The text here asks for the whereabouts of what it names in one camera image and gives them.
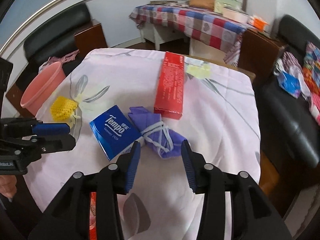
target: blue glass pane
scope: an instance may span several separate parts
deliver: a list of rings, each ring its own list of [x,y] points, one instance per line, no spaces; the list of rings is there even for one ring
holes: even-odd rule
[[[31,15],[52,0],[15,0],[0,23],[0,47]]]

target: red rectangular box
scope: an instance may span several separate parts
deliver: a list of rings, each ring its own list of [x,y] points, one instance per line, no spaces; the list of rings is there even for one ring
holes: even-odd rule
[[[184,57],[166,52],[154,105],[154,113],[179,120],[182,117]]]

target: pink storage container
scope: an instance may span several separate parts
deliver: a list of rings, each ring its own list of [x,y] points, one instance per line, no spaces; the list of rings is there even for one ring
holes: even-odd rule
[[[65,78],[61,62],[52,63],[28,85],[22,95],[20,105],[36,116],[42,104]]]

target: blue plastic package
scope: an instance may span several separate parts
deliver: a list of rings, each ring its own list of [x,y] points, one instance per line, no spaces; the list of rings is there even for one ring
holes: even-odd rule
[[[299,79],[295,78],[292,75],[289,75],[286,72],[281,72],[278,76],[279,86],[292,95],[294,98],[298,98],[301,93]]]
[[[141,133],[117,105],[91,121],[90,127],[109,160],[118,154],[129,152],[134,141],[144,144]]]

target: yellow crocheted item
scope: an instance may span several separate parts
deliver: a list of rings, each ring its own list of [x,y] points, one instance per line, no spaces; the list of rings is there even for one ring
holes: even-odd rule
[[[77,107],[76,101],[59,96],[50,107],[52,119],[55,122],[66,121],[74,115]]]

